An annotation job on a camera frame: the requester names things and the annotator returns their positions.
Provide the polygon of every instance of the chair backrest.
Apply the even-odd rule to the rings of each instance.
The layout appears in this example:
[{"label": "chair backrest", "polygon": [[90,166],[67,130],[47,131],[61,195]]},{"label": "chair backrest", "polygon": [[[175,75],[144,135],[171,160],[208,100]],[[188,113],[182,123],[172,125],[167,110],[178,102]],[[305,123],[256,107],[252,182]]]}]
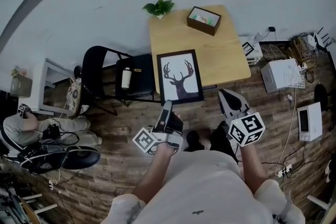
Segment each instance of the chair backrest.
[{"label": "chair backrest", "polygon": [[102,82],[102,67],[108,49],[94,46],[87,50],[82,66],[82,84],[95,97],[105,96]]}]

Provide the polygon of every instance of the cardboard box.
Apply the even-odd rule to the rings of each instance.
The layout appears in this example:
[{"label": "cardboard box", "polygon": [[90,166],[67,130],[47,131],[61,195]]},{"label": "cardboard box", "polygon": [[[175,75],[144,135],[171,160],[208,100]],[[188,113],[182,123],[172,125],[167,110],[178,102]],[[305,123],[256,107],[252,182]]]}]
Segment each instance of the cardboard box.
[{"label": "cardboard box", "polygon": [[210,12],[206,9],[194,6],[187,17],[187,25],[199,31],[214,36],[221,23],[220,14]]}]

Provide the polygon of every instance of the potted plant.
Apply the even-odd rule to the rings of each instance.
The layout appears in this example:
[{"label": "potted plant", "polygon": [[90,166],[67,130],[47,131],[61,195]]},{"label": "potted plant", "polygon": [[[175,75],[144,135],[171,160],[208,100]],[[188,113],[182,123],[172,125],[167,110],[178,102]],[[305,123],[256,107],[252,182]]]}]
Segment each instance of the potted plant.
[{"label": "potted plant", "polygon": [[156,16],[159,19],[162,19],[164,15],[172,10],[172,7],[175,5],[171,0],[158,0],[156,4],[148,3],[143,9],[147,10],[148,13]]}]

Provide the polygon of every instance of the beige pants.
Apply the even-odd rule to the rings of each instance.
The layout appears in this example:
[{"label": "beige pants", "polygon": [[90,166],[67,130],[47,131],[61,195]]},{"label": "beige pants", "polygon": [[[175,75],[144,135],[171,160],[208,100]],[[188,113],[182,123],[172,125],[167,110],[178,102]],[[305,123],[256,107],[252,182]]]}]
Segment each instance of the beige pants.
[{"label": "beige pants", "polygon": [[[96,146],[98,145],[98,137],[96,134],[88,130],[91,123],[86,118],[69,119],[47,119],[38,123],[38,131],[43,132],[49,125],[56,124],[59,127],[60,132],[74,132],[79,137],[79,142],[76,146]],[[77,141],[77,138],[73,134],[65,134],[59,139],[59,142],[64,144],[70,144]]]}]

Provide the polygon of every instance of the deer antler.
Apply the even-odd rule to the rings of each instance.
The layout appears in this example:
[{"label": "deer antler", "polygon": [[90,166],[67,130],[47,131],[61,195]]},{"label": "deer antler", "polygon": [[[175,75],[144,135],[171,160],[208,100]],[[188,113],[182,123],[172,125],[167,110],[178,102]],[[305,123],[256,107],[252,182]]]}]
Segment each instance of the deer antler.
[{"label": "deer antler", "polygon": [[170,78],[170,77],[169,77],[170,69],[168,69],[168,65],[169,65],[169,63],[167,63],[167,64],[164,65],[164,67],[163,67],[163,77],[164,77],[165,79],[171,79],[171,80],[173,80],[174,82],[176,82],[175,75],[174,75],[174,78]]},{"label": "deer antler", "polygon": [[189,63],[187,60],[184,60],[185,62],[185,65],[187,66],[187,69],[188,69],[188,75],[186,75],[185,77],[183,76],[182,72],[181,73],[181,76],[182,76],[182,81],[184,81],[186,78],[190,78],[193,73],[194,73],[194,69],[193,69],[193,66],[191,65],[191,63]]}]

